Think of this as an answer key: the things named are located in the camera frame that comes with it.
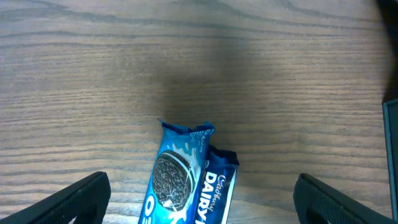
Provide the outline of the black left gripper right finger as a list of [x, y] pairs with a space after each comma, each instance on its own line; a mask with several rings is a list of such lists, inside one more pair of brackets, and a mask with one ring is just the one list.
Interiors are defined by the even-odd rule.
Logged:
[[306, 173], [299, 175], [293, 199], [301, 224], [397, 224]]

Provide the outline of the blue Oreo cookie pack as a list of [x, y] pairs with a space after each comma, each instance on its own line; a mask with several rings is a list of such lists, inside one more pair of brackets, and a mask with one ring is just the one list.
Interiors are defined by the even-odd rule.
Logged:
[[207, 122], [193, 129], [161, 125], [164, 133], [138, 223], [193, 223], [215, 127]]

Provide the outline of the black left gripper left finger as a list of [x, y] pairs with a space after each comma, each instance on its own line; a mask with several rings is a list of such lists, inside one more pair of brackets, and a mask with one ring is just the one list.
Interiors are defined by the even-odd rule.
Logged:
[[102, 223], [110, 196], [111, 187], [107, 173], [98, 171], [1, 219], [1, 223]]

